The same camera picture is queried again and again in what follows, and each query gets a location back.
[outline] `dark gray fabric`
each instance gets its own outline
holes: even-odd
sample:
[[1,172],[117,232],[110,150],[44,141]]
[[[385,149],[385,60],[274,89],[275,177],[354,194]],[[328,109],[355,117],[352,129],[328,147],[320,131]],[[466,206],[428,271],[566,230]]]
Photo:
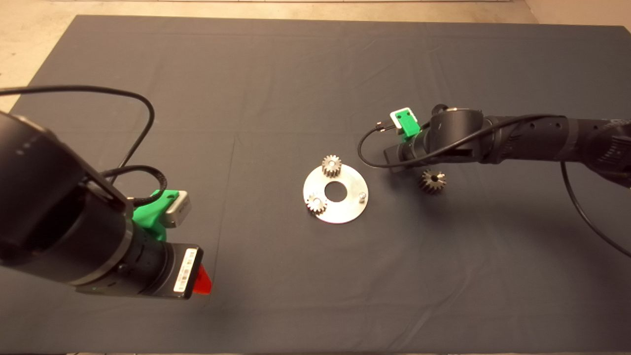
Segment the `dark gray fabric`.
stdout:
[[[558,164],[443,165],[442,196],[362,165],[361,134],[410,106],[627,118],[622,27],[79,16],[33,85],[147,95],[132,163],[194,205],[172,241],[200,244],[210,297],[100,298],[0,271],[0,352],[631,351],[631,260],[581,221]],[[98,169],[145,119],[126,99],[23,97],[13,110]],[[372,159],[397,142],[388,132]],[[370,188],[357,220],[310,217],[302,184],[335,153]],[[588,214],[631,248],[628,191],[570,166]],[[129,195],[155,187],[142,175]]]

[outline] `metal gear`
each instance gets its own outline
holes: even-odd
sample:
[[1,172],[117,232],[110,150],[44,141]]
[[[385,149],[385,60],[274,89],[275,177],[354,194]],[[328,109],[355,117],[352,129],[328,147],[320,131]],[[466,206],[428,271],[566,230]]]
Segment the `metal gear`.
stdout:
[[434,195],[442,191],[447,185],[445,174],[440,171],[426,170],[423,171],[418,181],[418,187],[424,192]]
[[337,155],[327,155],[322,161],[322,172],[332,178],[342,170],[342,160]]
[[316,194],[311,194],[307,199],[307,208],[311,213],[319,215],[326,209],[326,200]]

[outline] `black cable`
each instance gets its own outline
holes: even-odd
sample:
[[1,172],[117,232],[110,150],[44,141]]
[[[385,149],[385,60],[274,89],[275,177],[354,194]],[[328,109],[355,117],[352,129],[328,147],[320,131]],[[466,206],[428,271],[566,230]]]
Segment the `black cable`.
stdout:
[[399,162],[399,163],[393,163],[393,164],[375,164],[372,162],[369,162],[362,154],[362,146],[364,141],[366,140],[366,138],[368,138],[372,133],[375,133],[376,131],[387,131],[389,129],[392,128],[392,126],[381,126],[381,125],[377,125],[375,128],[371,129],[370,131],[368,131],[359,141],[359,143],[357,144],[357,155],[359,155],[359,159],[362,160],[362,162],[364,162],[364,164],[370,166],[370,167],[380,167],[380,168],[390,168],[390,167],[401,167],[401,166],[409,166],[409,165],[415,165],[418,163],[422,163],[428,159],[434,158],[440,154],[446,153],[449,150],[452,150],[462,144],[465,144],[469,141],[472,141],[478,137],[480,137],[481,135],[485,135],[487,133],[491,133],[492,131],[495,131],[496,129],[502,128],[502,127],[506,127],[506,126],[510,126],[512,124],[515,123],[520,123],[520,122],[525,122],[525,121],[534,121],[536,119],[541,119],[541,118],[545,118],[545,117],[565,117],[565,116],[560,116],[560,115],[553,115],[553,114],[529,114],[529,115],[524,115],[524,116],[516,116],[513,118],[509,118],[506,121],[502,121],[499,123],[495,123],[492,124],[489,127],[483,128],[479,131],[476,131],[460,140],[455,141],[454,143],[451,143],[450,145],[447,145],[445,147],[442,147],[440,149],[437,149],[423,157],[419,157],[416,159],[412,159],[412,160],[407,160],[404,162]]
[[565,167],[565,162],[561,162],[561,175],[563,176],[563,182],[565,183],[565,189],[567,190],[567,194],[570,195],[570,200],[572,200],[572,204],[574,204],[574,208],[576,208],[577,212],[579,213],[581,218],[585,221],[585,223],[587,223],[587,225],[592,229],[592,231],[594,231],[594,233],[596,233],[600,238],[602,238],[602,240],[604,240],[607,244],[609,244],[610,246],[614,247],[619,252],[631,258],[631,252],[629,252],[629,250],[626,250],[625,248],[620,246],[618,243],[611,240],[611,238],[609,238],[605,233],[603,233],[600,229],[598,229],[598,227],[596,227],[594,223],[587,217],[587,215],[585,214],[585,211],[583,211],[583,208],[581,207],[581,204],[577,200],[576,195],[574,195],[574,190],[572,189],[572,185],[570,184],[570,179],[567,175],[567,168]]
[[111,169],[111,170],[106,170],[101,172],[101,175],[104,178],[109,178],[109,177],[116,177],[118,175],[123,175],[123,174],[127,174],[128,172],[133,172],[133,171],[143,171],[146,172],[148,174],[150,174],[151,176],[153,176],[154,178],[156,178],[156,180],[158,180],[158,182],[160,183],[160,189],[158,190],[157,193],[149,196],[149,197],[132,197],[132,198],[128,198],[131,200],[131,203],[134,207],[140,207],[140,206],[144,206],[144,205],[148,205],[152,202],[157,201],[162,194],[164,193],[164,190],[167,189],[167,178],[166,176],[164,176],[164,174],[162,174],[161,171],[159,171],[158,169],[152,167],[152,166],[148,166],[148,165],[127,165],[124,167],[117,167],[115,169]]
[[[153,105],[146,97],[140,95],[139,93],[119,90],[108,87],[97,87],[93,85],[43,85],[36,87],[16,87],[16,88],[0,88],[0,96],[6,95],[25,95],[30,93],[46,93],[46,92],[96,92],[96,93],[105,93],[108,95],[116,95],[116,96],[124,96],[130,97],[132,99],[136,99],[142,102],[147,109],[149,110],[149,117],[147,118],[147,123],[145,124],[142,132],[136,138],[134,144],[132,144],[131,148],[127,151],[127,154],[123,157],[123,160],[119,164],[118,167],[124,167],[131,159],[131,156],[134,155],[136,149],[140,146],[140,143],[143,142],[147,133],[151,129],[153,125],[153,121],[155,119],[155,110],[153,109]],[[114,184],[116,181],[116,176],[112,176],[110,179],[110,183]]]

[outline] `green bracket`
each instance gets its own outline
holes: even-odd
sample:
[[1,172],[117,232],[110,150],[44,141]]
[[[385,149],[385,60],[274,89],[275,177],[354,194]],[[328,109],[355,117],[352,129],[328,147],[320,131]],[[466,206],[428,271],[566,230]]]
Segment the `green bracket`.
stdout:
[[167,229],[160,223],[160,217],[162,217],[179,195],[180,191],[165,190],[158,200],[134,210],[134,217],[132,217],[132,219],[155,239],[166,241]]
[[421,126],[418,125],[411,109],[406,107],[405,109],[394,111],[390,115],[392,120],[396,119],[399,122],[397,128],[401,126],[398,131],[402,135],[403,141],[408,141],[421,131]]

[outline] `center hole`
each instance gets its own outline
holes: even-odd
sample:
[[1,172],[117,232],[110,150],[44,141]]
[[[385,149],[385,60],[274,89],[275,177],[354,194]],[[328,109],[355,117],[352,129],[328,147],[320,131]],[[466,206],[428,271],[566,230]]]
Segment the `center hole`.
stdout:
[[346,198],[346,187],[344,184],[332,181],[324,188],[326,198],[333,202],[340,202]]

